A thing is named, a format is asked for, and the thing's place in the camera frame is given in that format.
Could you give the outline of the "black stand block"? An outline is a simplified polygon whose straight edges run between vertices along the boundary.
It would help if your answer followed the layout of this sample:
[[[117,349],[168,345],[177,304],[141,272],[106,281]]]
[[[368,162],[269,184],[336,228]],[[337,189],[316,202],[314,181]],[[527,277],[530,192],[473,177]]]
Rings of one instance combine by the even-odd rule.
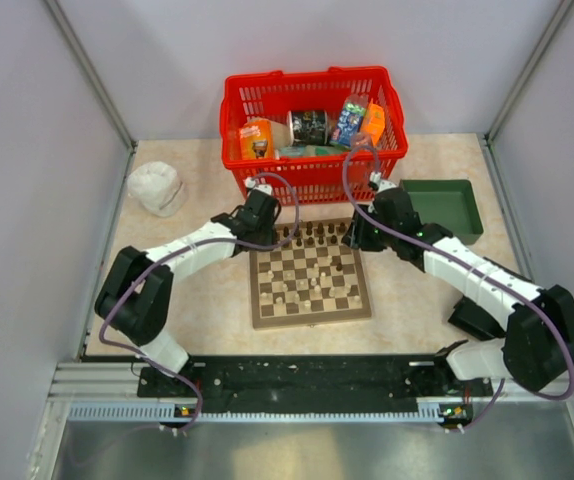
[[[448,323],[479,341],[505,339],[499,323],[473,300],[463,296],[453,307]]]

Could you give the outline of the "wooden chess board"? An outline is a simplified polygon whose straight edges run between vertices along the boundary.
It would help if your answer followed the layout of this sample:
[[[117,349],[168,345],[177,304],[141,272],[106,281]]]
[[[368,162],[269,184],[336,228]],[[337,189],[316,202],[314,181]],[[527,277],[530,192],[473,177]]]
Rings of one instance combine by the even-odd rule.
[[[367,320],[369,289],[359,251],[342,243],[351,220],[303,222],[290,243],[249,254],[252,325],[270,329]],[[342,271],[335,265],[341,262]],[[353,303],[361,297],[359,305]]]

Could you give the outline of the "orange razor package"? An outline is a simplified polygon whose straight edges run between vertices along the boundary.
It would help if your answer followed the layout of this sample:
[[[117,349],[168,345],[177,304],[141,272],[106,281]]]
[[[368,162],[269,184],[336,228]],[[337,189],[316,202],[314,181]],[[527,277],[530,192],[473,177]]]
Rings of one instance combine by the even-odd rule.
[[[238,129],[238,140],[242,160],[271,159],[274,156],[274,143],[270,121],[254,119]]]

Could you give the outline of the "red plastic shopping basket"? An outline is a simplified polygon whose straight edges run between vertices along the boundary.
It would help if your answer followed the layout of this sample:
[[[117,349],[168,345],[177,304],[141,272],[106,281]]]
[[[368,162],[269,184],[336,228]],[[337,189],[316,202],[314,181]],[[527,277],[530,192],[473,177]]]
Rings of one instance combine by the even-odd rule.
[[[382,66],[234,75],[220,107],[221,159],[238,185],[277,173],[304,204],[358,199],[378,167],[389,175],[408,151],[404,114]]]

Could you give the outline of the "black mounting base rail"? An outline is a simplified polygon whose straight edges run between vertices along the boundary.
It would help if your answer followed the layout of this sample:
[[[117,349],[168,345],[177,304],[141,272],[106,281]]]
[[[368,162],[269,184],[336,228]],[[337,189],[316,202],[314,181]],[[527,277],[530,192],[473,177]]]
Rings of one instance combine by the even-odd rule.
[[[425,397],[463,399],[490,388],[460,381],[430,354],[194,355],[181,371],[189,385],[152,367],[140,373],[140,398],[203,396],[211,414],[411,412]]]

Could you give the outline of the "green plastic tray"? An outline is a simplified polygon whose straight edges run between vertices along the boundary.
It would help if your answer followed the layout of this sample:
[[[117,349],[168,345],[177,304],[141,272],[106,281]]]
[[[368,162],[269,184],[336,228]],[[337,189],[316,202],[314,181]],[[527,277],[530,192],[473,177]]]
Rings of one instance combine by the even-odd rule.
[[[424,223],[449,229],[463,244],[473,245],[484,233],[474,190],[466,179],[402,180]]]

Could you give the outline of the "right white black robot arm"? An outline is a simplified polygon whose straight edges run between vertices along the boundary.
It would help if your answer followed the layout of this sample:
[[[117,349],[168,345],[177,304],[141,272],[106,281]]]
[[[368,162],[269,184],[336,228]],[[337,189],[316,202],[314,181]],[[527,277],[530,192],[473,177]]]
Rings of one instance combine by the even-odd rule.
[[[373,201],[355,206],[343,239],[369,252],[393,251],[419,271],[458,290],[466,301],[469,340],[441,350],[436,388],[454,396],[470,380],[512,379],[549,400],[574,393],[574,297],[549,288],[474,253],[450,230],[424,223],[407,192],[379,186]]]

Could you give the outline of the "blue snack package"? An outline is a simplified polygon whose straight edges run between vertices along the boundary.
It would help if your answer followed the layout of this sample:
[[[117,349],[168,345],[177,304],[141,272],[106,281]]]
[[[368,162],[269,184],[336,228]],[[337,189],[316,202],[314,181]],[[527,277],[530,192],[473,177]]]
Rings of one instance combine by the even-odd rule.
[[[350,148],[351,138],[360,130],[365,116],[369,97],[367,94],[349,95],[343,104],[329,143],[338,148]]]

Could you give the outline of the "green pouch package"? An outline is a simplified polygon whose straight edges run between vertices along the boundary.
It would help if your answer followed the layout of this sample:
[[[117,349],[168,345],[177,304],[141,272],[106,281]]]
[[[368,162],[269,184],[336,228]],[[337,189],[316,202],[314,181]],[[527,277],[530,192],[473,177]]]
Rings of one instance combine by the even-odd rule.
[[[345,150],[333,146],[301,145],[288,146],[278,150],[278,159],[282,158],[305,158],[343,155]]]

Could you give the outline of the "white crumpled cloth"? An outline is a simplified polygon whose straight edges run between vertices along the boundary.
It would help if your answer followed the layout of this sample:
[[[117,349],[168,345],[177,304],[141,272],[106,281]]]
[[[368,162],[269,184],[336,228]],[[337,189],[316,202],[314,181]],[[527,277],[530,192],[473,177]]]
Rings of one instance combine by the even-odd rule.
[[[178,171],[162,161],[147,162],[127,178],[128,195],[149,213],[166,218],[174,215],[185,200],[185,183]]]

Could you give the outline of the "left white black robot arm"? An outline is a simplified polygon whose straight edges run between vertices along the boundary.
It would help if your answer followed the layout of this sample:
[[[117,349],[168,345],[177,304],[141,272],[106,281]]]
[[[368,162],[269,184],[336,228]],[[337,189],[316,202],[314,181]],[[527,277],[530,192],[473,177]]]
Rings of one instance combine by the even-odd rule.
[[[114,259],[94,312],[163,368],[158,381],[170,395],[187,394],[194,382],[192,370],[185,366],[189,354],[166,330],[174,283],[242,252],[274,245],[280,211],[272,187],[256,186],[243,204],[212,217],[196,231],[148,250],[125,247]]]

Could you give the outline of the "black printed can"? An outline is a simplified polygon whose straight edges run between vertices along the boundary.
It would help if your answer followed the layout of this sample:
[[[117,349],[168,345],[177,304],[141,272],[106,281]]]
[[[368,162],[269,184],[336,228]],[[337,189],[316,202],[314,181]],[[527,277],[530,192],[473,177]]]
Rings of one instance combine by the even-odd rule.
[[[328,115],[325,110],[290,110],[287,114],[291,144],[326,145]]]

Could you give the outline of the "orange carton package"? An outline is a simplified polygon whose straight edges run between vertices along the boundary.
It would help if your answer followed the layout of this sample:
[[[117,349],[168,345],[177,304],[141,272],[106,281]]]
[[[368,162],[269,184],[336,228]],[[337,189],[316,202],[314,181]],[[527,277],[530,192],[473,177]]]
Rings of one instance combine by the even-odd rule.
[[[370,102],[363,116],[359,131],[351,139],[351,146],[368,145],[376,147],[383,135],[385,125],[386,115],[384,109]]]

